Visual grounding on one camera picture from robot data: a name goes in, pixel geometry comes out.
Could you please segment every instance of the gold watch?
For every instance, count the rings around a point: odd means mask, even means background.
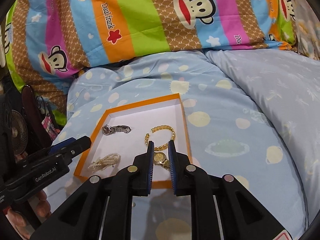
[[[167,159],[167,156],[163,152],[155,153],[153,157],[153,162],[155,165],[160,165],[166,170],[169,170],[169,160]]]

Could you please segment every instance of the jewelry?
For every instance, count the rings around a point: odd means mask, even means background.
[[[131,128],[126,125],[117,125],[117,126],[105,125],[104,127],[102,127],[102,133],[104,135],[110,135],[115,132],[129,133],[129,132],[131,132]]]
[[[162,166],[166,170],[170,170],[169,160],[167,159],[167,156],[165,156],[165,154],[163,152],[155,153],[155,155],[153,157],[153,163],[155,165]]]
[[[174,140],[176,138],[176,133],[174,129],[169,125],[161,125],[151,129],[152,133],[155,133],[159,130],[170,130],[172,132],[172,137],[170,140]],[[149,138],[150,138],[150,134],[147,133],[146,137],[144,138],[144,142],[146,143],[147,146],[148,146]],[[163,151],[167,148],[168,148],[168,143],[161,145],[159,147],[155,147],[155,152]]]
[[[114,167],[114,165],[120,161],[120,158],[121,156],[117,153],[109,154],[102,159],[92,162],[88,169],[92,171],[103,171],[109,166]]]

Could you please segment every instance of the blue stripe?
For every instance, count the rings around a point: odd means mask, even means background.
[[[91,0],[69,2],[76,31],[90,66],[110,63],[100,39]]]
[[[264,41],[270,49],[278,49],[283,43],[282,41]]]
[[[266,0],[250,0],[253,12],[258,21],[260,29],[263,31],[266,39],[269,39],[269,31],[272,19],[269,16],[269,5]]]
[[[220,46],[229,46],[229,41],[224,34],[223,27],[220,22],[219,10],[216,6],[216,13],[213,16],[214,22],[212,24],[204,24],[199,19],[196,19],[196,30],[198,38],[203,48],[210,48],[211,44],[207,42],[209,36],[219,38]]]
[[[26,46],[28,48],[28,57],[32,67],[40,73],[47,81],[54,83],[57,89],[68,93],[71,80],[62,80],[55,75],[44,72],[40,66],[38,54],[42,51],[48,53],[45,44],[45,32],[47,26],[47,6],[46,0],[29,0],[29,12],[26,22]],[[40,15],[39,21],[32,22],[32,17]]]

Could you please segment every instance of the silver screw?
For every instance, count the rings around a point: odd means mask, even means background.
[[[92,176],[89,181],[91,183],[97,183],[100,180],[100,178],[98,176]]]
[[[196,170],[196,166],[194,166],[194,165],[188,165],[188,166],[186,167],[186,169],[187,169],[187,171],[195,171],[195,170]]]
[[[233,182],[234,181],[234,177],[230,174],[227,174],[224,176],[224,180],[227,181],[227,182]]]
[[[138,170],[137,166],[131,165],[128,167],[129,172],[136,172]]]

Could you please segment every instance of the green stripe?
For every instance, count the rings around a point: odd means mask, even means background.
[[[57,124],[61,126],[65,126],[67,123],[67,117],[65,114],[60,113],[58,110],[52,110],[52,113],[54,114],[54,117],[56,119]]]
[[[16,5],[17,5],[17,1],[15,1],[15,3],[12,5],[9,12],[7,13],[6,25],[12,22],[12,15],[13,15],[14,9],[16,8]],[[17,89],[21,92],[25,83],[16,72],[16,67],[14,65],[13,57],[12,57],[12,44],[9,44],[9,52],[5,55],[5,59],[7,61],[7,66],[8,66],[12,81],[14,85],[17,87]]]
[[[280,38],[283,41],[287,41],[289,44],[294,44],[295,43],[295,39],[294,39],[294,35],[293,35],[293,28],[292,28],[292,24],[291,21],[287,22],[284,19],[284,16],[282,15],[281,12],[281,5],[280,5],[280,1],[278,0],[278,6],[279,6],[279,13],[278,13],[278,18],[276,20],[276,24],[278,25],[278,30],[280,33]]]
[[[170,51],[152,0],[117,0],[127,20],[136,56]]]

